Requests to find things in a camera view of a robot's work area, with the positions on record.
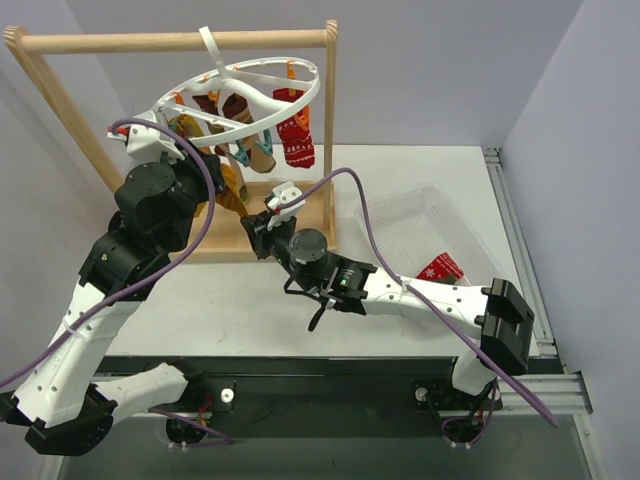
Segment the mustard yellow sock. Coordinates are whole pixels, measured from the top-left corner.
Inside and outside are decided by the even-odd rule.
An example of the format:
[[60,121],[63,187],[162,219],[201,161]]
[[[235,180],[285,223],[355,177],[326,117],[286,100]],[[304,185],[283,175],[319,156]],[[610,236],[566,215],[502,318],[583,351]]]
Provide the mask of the mustard yellow sock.
[[[180,114],[169,120],[169,128],[185,139],[203,136],[204,133],[194,117]],[[239,217],[248,215],[243,200],[241,199],[237,177],[232,168],[220,161],[216,151],[210,147],[200,147],[204,160],[211,160],[215,167],[212,177],[216,189],[216,203],[226,210],[235,212]]]

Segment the teal clothes peg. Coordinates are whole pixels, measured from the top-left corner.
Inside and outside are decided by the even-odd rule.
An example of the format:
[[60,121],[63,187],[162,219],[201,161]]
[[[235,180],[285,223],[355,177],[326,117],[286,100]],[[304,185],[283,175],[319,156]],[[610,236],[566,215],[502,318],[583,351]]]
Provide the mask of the teal clothes peg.
[[242,140],[236,140],[236,151],[231,157],[245,167],[257,173],[269,173],[276,166],[273,157],[273,142],[269,130],[255,134]]

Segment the red snowflake sock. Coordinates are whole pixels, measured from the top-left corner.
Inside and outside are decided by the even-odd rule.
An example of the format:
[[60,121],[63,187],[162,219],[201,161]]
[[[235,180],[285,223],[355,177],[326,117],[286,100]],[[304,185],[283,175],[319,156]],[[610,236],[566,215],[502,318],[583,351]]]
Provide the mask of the red snowflake sock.
[[436,256],[417,275],[417,278],[420,280],[446,285],[454,285],[463,277],[464,271],[446,252],[443,252]]

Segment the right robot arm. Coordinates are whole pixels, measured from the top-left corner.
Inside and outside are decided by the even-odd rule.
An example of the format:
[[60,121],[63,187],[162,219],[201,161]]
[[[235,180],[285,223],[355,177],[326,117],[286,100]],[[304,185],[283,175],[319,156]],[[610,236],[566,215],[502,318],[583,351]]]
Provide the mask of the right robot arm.
[[242,218],[241,225],[257,258],[273,258],[287,272],[285,294],[318,303],[310,330],[327,310],[445,324],[471,343],[443,384],[444,398],[457,408],[476,400],[500,373],[526,374],[534,314],[510,281],[457,286],[393,277],[380,266],[329,251],[320,231],[298,229],[296,222],[264,211]]

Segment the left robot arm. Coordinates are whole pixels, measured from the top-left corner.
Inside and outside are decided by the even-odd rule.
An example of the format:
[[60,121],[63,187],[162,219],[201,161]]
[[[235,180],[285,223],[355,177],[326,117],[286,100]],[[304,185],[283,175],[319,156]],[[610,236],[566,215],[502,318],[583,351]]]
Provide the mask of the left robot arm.
[[117,211],[84,261],[72,299],[45,358],[1,396],[1,419],[26,429],[37,453],[81,456],[122,420],[156,406],[190,411],[201,403],[195,370],[173,359],[113,382],[93,376],[125,322],[149,297],[189,238],[197,209],[214,201],[220,162],[213,155],[140,164],[116,190]]

